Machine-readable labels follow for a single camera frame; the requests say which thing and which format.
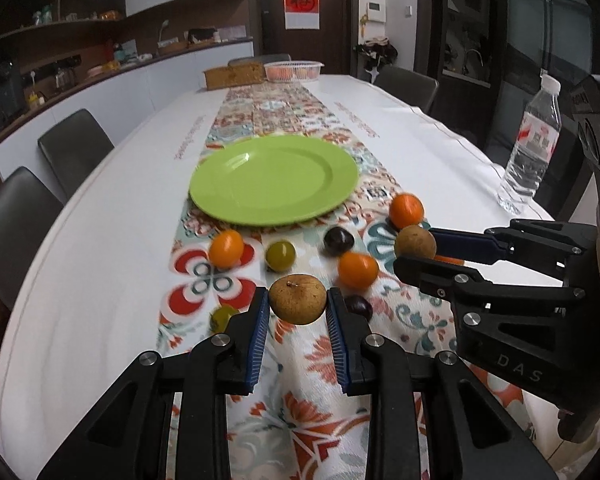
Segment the clear water bottle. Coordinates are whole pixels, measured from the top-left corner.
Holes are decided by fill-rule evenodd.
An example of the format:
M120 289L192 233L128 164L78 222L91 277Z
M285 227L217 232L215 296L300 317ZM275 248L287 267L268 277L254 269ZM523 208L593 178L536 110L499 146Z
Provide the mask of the clear water bottle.
M529 205L553 157L562 128L560 88L557 79L542 74L540 90L522 115L514 149L496 194L498 203L510 214L521 214Z

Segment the green grape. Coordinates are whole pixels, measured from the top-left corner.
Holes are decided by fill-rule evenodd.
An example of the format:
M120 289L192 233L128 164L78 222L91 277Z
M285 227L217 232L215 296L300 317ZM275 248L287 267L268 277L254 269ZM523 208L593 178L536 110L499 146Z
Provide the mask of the green grape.
M220 304L210 314L210 330L212 334L224 333L230 319L239 311L228 304Z
M288 240L276 240L265 252L265 262L270 270L284 273L292 268L296 261L296 250Z

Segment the dark plum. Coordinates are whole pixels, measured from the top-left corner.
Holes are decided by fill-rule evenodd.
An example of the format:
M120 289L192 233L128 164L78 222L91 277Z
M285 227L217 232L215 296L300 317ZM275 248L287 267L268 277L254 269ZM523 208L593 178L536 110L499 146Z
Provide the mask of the dark plum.
M354 236L340 226L333 226L323 236L325 252L332 256L340 256L354 247Z
M370 303L360 295L351 295L344 298L344 304L350 313L357 314L370 322L373 317L373 307Z

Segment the orange kumquat hidden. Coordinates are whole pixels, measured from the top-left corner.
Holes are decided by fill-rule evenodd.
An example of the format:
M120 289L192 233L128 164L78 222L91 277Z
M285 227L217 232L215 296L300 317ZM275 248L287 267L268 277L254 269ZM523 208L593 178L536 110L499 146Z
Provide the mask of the orange kumquat hidden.
M454 264L454 266L464 266L464 264L465 264L465 260L463 260L463 259L447 257L447 256L442 256L442 255L436 255L434 257L434 260L443 262L443 263Z

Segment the white wall intercom panel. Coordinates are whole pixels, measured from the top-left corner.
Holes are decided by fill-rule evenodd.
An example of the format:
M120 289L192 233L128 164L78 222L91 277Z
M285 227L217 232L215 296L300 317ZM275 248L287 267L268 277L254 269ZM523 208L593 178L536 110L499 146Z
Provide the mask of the white wall intercom panel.
M370 22L384 24L386 21L386 7L380 2L367 1L365 15Z

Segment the brown longan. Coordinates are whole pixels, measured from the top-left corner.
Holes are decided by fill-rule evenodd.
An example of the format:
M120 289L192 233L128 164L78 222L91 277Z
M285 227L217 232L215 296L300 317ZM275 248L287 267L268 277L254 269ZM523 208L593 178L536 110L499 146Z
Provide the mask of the brown longan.
M325 309L326 298L325 286L308 274L283 276L268 290L273 312L294 325L308 325L316 321Z
M433 259L437 253L437 243L428 230L413 224L399 232L394 241L394 253L397 257Z

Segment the dark chair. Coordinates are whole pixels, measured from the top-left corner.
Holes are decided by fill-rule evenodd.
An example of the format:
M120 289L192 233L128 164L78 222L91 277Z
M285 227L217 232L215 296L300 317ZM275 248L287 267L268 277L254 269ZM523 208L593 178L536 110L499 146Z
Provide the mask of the dark chair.
M114 144L93 115L82 108L44 133L38 148L68 200Z
M0 300L12 309L62 203L26 167L0 186Z
M385 65L374 85L400 101L428 113L439 89L439 81L394 65Z

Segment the green plastic plate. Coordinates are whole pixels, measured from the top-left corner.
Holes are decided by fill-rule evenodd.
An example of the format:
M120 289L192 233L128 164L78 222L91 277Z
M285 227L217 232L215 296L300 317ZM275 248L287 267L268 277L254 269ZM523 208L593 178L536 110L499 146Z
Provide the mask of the green plastic plate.
M188 192L216 220L286 226L332 211L357 184L358 166L343 148L307 136L262 136L210 154Z

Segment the clear basket of oranges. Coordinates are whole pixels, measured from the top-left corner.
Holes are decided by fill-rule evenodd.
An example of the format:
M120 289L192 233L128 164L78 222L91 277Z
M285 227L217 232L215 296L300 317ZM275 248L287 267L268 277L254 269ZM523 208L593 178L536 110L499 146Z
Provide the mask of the clear basket of oranges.
M280 61L266 63L264 71L269 82L314 81L321 75L323 66L314 61Z

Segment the dark chair far end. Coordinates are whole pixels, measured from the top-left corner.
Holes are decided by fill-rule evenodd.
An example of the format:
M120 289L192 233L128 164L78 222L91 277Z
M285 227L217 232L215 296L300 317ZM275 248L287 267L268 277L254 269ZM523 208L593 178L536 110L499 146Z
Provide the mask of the dark chair far end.
M277 62L289 62L291 56L288 53L264 54L258 56L246 56L245 58L233 58L227 63L228 66L241 66L245 64L259 63L262 65Z

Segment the white tablecloth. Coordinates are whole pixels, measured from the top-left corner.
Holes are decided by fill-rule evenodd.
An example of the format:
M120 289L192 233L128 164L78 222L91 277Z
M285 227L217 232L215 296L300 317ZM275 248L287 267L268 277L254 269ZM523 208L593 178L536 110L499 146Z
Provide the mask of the white tablecloth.
M507 226L495 199L504 172L466 139L371 84L321 76L186 92L147 119L68 201L36 255L0 355L0 452L35 479L68 433L132 359L146 349L188 351L210 335L220 304L247 307L276 280L265 248L290 240L292 273L335 284L337 260L321 254L335 224L379 276L367 291L372 330L409 351L455 350L450 305L390 274L391 199L413 193L437 228ZM213 150L254 136L304 134L347 150L360 185L339 208L277 229L246 229L247 255L215 271L208 246L228 229L188 199L190 176ZM227 399L234 479L364 479L370 404L336 382L325 317L294 327L272 315L262 372L246 398Z

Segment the woven brown box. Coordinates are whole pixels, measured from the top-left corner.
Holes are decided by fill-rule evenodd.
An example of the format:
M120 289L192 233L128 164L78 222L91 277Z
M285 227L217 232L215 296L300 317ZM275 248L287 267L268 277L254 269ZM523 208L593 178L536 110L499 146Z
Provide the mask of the woven brown box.
M255 62L209 68L204 71L204 81L209 91L262 84L265 81L264 66Z

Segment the orange kumquat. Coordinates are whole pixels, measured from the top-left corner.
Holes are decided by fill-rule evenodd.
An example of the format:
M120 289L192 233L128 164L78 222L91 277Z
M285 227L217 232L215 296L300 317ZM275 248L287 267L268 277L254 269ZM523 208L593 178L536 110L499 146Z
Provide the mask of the orange kumquat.
M237 231L222 231L212 240L209 246L209 261L220 269L231 268L236 266L242 258L244 248L244 240Z
M338 261L338 280L346 287L365 290L377 280L379 266L377 261L360 252L345 252Z
M394 196L389 206L389 220L398 229L416 226L424 220L425 209L414 194L401 193Z

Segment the dark chair right side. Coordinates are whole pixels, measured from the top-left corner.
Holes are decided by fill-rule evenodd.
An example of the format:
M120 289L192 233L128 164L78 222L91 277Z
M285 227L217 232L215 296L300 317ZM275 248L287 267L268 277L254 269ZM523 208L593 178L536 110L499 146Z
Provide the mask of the dark chair right side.
M400 101L428 113L439 89L439 81L394 65L385 65L374 85Z

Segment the dark chair near left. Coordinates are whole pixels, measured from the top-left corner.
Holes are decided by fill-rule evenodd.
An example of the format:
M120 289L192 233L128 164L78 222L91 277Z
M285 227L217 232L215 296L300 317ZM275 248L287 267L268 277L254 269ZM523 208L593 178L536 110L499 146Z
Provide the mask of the dark chair near left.
M12 309L62 203L26 167L0 186L0 300Z

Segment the black coffee machine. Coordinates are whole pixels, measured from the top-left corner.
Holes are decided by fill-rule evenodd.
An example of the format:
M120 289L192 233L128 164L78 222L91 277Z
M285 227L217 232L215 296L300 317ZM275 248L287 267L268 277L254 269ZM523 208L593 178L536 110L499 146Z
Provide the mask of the black coffee machine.
M19 66L14 61L0 63L0 121L10 124L27 108Z

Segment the white kitchen counter cabinet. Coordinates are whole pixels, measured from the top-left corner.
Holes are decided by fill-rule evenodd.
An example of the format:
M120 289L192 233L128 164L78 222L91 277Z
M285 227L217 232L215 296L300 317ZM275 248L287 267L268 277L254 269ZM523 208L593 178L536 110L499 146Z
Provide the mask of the white kitchen counter cabinet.
M253 55L253 39L242 38L156 58L74 89L0 134L0 182L18 167L29 168L59 195L61 189L38 149L38 138L78 110L88 110L113 144L121 143L149 116L187 91L204 88L204 71Z

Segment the dark wooden door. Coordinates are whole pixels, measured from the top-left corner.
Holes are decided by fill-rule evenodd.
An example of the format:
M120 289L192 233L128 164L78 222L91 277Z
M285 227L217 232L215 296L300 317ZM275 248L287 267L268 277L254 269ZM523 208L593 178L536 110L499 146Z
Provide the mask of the dark wooden door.
M350 75L358 0L250 0L250 27L258 55L288 54L316 61L325 74Z

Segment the patterned table runner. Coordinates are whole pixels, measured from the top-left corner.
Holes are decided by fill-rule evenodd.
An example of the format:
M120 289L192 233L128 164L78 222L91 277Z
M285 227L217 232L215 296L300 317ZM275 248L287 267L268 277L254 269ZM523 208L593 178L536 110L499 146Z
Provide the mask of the patterned table runner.
M393 272L394 219L423 228L479 231L507 222L494 195L502 168L469 141L365 82L324 76L309 84L189 91L176 158L198 167L239 146L235 179L213 195L290 214L346 176L325 153L355 163L353 188L334 209L284 226L240 226L186 200L174 234L158 348L186 351L248 307L258 287L274 302L260 378L230 396L227 443L235 479L359 479L370 402L338 385L324 302L331 287L409 352L456 346L450 305L401 284Z

